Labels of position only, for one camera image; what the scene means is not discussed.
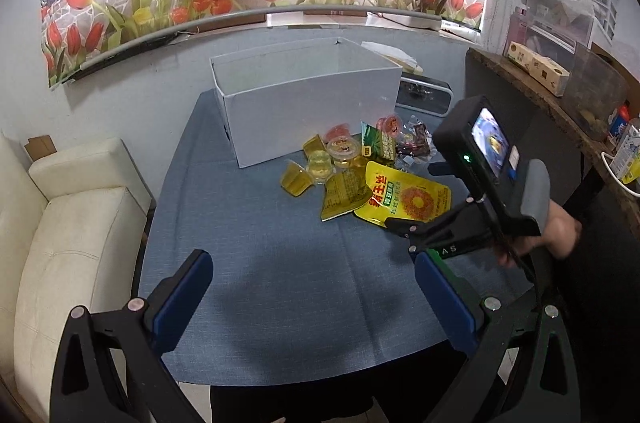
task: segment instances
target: gray-blue cloth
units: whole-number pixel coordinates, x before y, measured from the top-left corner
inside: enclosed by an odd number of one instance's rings
[[[424,119],[430,129],[438,123]],[[289,158],[304,161],[302,152]],[[445,339],[406,240],[353,214],[322,223],[324,187],[287,194],[279,183],[286,159],[239,169],[214,94],[200,95],[164,180],[140,281],[146,296],[194,248],[213,258],[209,290],[177,349],[163,356],[178,381],[310,381]],[[465,199],[458,179],[437,181],[452,189],[454,204]],[[447,263],[503,302],[530,287],[520,271],[498,267],[490,250]]]

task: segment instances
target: camera screen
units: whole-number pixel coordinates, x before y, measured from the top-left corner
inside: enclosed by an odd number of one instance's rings
[[[487,108],[482,108],[480,111],[478,119],[471,129],[471,134],[491,170],[496,176],[499,176],[509,147],[498,122],[495,121],[494,115]]]

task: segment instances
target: silver bolt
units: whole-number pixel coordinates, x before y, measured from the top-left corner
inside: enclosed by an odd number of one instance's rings
[[[127,303],[127,308],[129,308],[130,311],[140,311],[143,307],[145,307],[145,301],[143,301],[142,298],[132,298]]]
[[[484,307],[491,311],[497,311],[502,307],[502,304],[496,297],[487,297],[484,299]]]
[[[548,306],[545,306],[545,313],[548,317],[556,318],[560,314],[560,311],[558,311],[556,306],[549,304]]]
[[[84,315],[84,308],[82,306],[76,306],[71,310],[71,318],[80,318]]]

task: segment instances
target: white leather sofa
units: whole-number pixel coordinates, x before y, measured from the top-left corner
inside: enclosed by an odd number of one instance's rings
[[[126,304],[150,203],[121,140],[57,152],[27,173],[0,134],[0,374],[46,422],[69,310]]]

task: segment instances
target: hand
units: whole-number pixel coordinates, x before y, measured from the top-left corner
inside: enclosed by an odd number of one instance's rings
[[[517,255],[527,255],[538,246],[546,246],[556,259],[566,259],[580,239],[582,224],[570,216],[560,205],[549,201],[549,213],[544,232],[540,236],[516,237],[510,241]],[[498,262],[506,267],[515,262],[502,248],[495,248]]]

